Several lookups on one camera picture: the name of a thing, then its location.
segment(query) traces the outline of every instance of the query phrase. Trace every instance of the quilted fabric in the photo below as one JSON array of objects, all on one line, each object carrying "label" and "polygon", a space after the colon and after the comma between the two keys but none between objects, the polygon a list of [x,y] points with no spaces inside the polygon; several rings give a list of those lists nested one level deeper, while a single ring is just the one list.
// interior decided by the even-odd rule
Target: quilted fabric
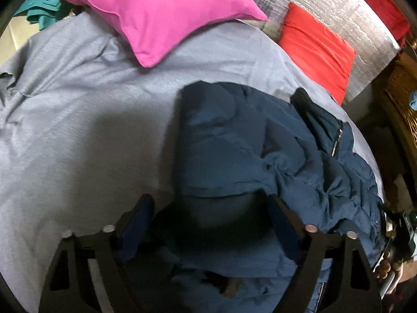
[{"label": "quilted fabric", "polygon": [[[152,232],[187,269],[189,276],[173,279],[185,298],[203,286],[197,281],[191,288],[190,279],[210,271],[243,279],[244,289],[229,304],[212,297],[211,305],[220,305],[212,311],[272,312],[297,266],[284,252],[288,242],[272,229],[269,194],[323,232],[357,232],[370,264],[377,262],[382,201],[372,169],[352,152],[349,124],[304,89],[289,104],[248,86],[200,81],[184,88],[180,106],[176,199],[157,215]],[[323,263],[319,282],[327,281],[330,264]],[[262,290],[254,295],[257,281]],[[208,312],[192,302],[192,312]]]}]

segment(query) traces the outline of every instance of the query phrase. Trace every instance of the jacket zipper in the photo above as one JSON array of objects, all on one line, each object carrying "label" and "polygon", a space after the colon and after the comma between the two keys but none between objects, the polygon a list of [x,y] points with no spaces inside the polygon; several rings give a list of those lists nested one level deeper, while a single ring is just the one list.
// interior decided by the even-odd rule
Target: jacket zipper
[{"label": "jacket zipper", "polygon": [[325,287],[326,287],[326,283],[323,282],[322,286],[320,287],[320,292],[318,293],[318,299],[317,299],[316,307],[314,308],[314,313],[317,313],[318,307],[320,306],[320,302],[322,301],[323,292],[324,292]]},{"label": "jacket zipper", "polygon": [[337,146],[339,145],[339,141],[342,135],[343,135],[343,131],[339,129],[339,135],[337,136],[336,141],[334,142],[334,145],[333,145],[333,150],[332,150],[333,157],[336,155]]}]

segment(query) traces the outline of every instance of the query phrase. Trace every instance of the black mount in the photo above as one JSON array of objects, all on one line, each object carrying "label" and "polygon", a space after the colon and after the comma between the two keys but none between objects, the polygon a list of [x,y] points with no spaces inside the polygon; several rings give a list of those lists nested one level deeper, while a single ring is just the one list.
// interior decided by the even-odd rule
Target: black mount
[{"label": "black mount", "polygon": [[[268,212],[285,253],[299,265],[274,313],[306,312],[325,258],[333,263],[318,312],[381,313],[379,291],[359,238],[307,232],[277,196],[268,198]],[[135,256],[153,214],[153,199],[144,194],[113,232],[62,239],[45,280],[39,313],[101,312],[88,259],[97,260],[115,313],[145,313],[123,264]]]}]

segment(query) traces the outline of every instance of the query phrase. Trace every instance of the zipper pull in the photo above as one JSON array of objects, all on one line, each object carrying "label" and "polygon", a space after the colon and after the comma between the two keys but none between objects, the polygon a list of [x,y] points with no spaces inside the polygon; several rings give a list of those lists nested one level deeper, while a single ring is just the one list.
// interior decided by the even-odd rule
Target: zipper pull
[{"label": "zipper pull", "polygon": [[339,141],[342,135],[343,135],[343,131],[339,129],[339,135],[337,136],[336,141],[334,142],[334,145],[333,145],[333,150],[332,150],[333,157],[336,155],[337,146],[339,145]]}]

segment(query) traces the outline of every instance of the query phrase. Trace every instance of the human hand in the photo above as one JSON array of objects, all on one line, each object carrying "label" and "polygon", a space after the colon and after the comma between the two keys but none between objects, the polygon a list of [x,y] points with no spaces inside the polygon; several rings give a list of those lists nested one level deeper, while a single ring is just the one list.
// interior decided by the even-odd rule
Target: human hand
[{"label": "human hand", "polygon": [[390,271],[395,272],[395,278],[388,288],[388,291],[386,292],[387,295],[392,294],[392,292],[397,287],[400,279],[402,278],[403,270],[404,270],[404,264],[402,262],[393,262],[391,263],[389,261],[389,252],[385,252],[383,256],[383,260],[379,263],[379,265],[376,267],[374,275],[377,279],[386,279],[388,277],[388,273]]}]

